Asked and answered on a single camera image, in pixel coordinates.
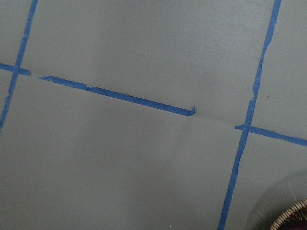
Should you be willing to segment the woven wicker basket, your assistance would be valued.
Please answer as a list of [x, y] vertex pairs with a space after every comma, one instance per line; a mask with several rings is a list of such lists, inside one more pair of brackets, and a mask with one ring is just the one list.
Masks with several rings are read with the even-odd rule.
[[307, 200], [304, 199], [284, 211], [269, 227], [270, 230], [306, 230]]

